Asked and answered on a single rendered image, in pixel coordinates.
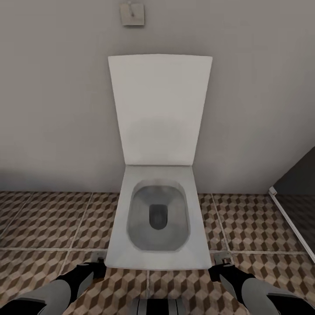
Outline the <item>robot trunk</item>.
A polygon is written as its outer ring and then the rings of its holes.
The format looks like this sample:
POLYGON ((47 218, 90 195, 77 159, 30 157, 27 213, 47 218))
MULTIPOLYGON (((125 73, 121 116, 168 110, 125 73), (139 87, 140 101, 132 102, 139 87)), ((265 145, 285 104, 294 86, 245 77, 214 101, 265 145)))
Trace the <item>robot trunk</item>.
POLYGON ((187 315, 182 299, 133 299, 129 315, 187 315))

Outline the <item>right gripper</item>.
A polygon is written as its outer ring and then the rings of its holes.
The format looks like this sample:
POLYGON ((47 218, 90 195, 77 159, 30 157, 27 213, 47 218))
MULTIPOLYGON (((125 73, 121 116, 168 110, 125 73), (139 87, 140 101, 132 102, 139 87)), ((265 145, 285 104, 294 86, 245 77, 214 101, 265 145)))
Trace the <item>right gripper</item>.
POLYGON ((229 262, 227 263, 224 263, 224 264, 220 264, 220 265, 217 265, 217 266, 213 266, 208 269, 208 272, 209 272, 209 275, 210 275, 210 278, 213 282, 217 282, 217 281, 220 281, 220 276, 219 276, 219 269, 221 267, 221 265, 226 265, 226 264, 230 264, 229 262))

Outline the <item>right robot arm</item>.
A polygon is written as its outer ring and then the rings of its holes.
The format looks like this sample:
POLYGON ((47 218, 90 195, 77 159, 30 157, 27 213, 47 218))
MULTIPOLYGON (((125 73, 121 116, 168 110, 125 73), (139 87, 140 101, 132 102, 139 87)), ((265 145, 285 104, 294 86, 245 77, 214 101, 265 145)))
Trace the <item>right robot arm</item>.
POLYGON ((302 297, 236 269, 234 264, 224 263, 231 257, 228 250, 213 254, 215 266, 208 269, 210 278, 220 281, 252 315, 315 315, 315 307, 302 297))

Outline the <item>mousetrap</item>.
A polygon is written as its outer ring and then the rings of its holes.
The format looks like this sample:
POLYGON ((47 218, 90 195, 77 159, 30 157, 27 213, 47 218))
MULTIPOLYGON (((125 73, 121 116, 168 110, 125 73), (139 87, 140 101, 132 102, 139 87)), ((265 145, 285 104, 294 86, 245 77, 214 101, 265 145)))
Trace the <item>mousetrap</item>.
MULTIPOLYGON (((105 263, 105 259, 98 259, 99 263, 105 263)), ((104 278, 94 278, 93 279, 93 284, 99 283, 101 281, 104 281, 104 278)))

